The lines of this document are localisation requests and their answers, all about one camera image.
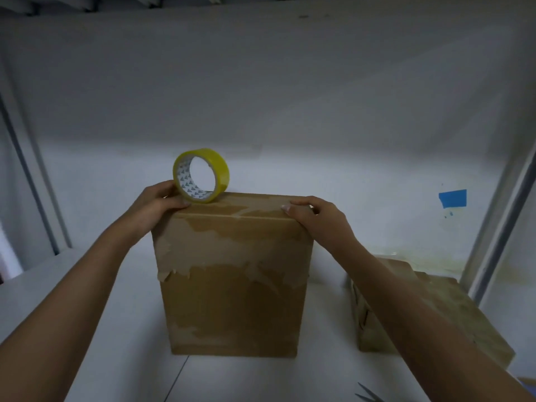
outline cardboard box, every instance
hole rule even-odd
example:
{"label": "cardboard box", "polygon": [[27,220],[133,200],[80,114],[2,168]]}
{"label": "cardboard box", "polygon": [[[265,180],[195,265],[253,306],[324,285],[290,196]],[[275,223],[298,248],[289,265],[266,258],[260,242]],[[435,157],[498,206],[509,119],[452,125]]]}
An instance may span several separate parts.
{"label": "cardboard box", "polygon": [[223,193],[153,230],[174,354],[296,356],[313,240],[290,199]]}
{"label": "cardboard box", "polygon": [[[456,279],[414,272],[411,266],[403,261],[386,258],[379,260],[502,368],[506,369],[510,365],[515,352],[461,289]],[[359,350],[398,354],[378,318],[352,282],[351,289]]]}

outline white tabletop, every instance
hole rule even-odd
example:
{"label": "white tabletop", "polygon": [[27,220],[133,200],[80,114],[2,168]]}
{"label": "white tabletop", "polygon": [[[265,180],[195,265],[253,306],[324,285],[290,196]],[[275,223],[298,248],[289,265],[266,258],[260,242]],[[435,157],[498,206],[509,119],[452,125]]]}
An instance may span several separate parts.
{"label": "white tabletop", "polygon": [[[0,285],[0,340],[81,255],[63,252]],[[172,355],[156,270],[153,258],[127,256],[67,401],[359,402],[358,382],[385,402],[428,401],[400,357],[358,351],[339,287],[308,285],[295,359]]]}

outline forearm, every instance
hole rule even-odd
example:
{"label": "forearm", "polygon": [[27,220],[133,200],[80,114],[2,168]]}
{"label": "forearm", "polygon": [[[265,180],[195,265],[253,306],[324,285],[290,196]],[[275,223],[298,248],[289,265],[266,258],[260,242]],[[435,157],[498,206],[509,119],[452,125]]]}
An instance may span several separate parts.
{"label": "forearm", "polygon": [[4,341],[0,390],[6,400],[65,398],[129,248],[114,226],[107,229]]}
{"label": "forearm", "polygon": [[514,378],[357,241],[334,256],[433,402],[533,401]]}

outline left hand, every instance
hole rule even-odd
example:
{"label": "left hand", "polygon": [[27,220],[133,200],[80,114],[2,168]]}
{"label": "left hand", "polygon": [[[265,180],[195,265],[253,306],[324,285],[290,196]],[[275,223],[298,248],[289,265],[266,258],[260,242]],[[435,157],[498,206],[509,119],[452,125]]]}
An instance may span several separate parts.
{"label": "left hand", "polygon": [[189,205],[190,203],[178,194],[173,180],[160,182],[145,188],[111,228],[126,235],[130,245],[134,245],[157,225],[167,210],[184,209]]}

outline tape roll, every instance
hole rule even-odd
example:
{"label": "tape roll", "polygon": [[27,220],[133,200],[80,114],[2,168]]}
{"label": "tape roll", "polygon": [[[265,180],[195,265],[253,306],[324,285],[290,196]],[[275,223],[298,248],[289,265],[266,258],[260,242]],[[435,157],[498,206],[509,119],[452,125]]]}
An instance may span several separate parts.
{"label": "tape roll", "polygon": [[[203,190],[193,181],[190,173],[192,159],[204,160],[214,172],[214,190]],[[191,202],[208,203],[213,201],[229,186],[229,168],[225,160],[210,148],[200,148],[184,152],[173,164],[173,179],[179,192]]]}

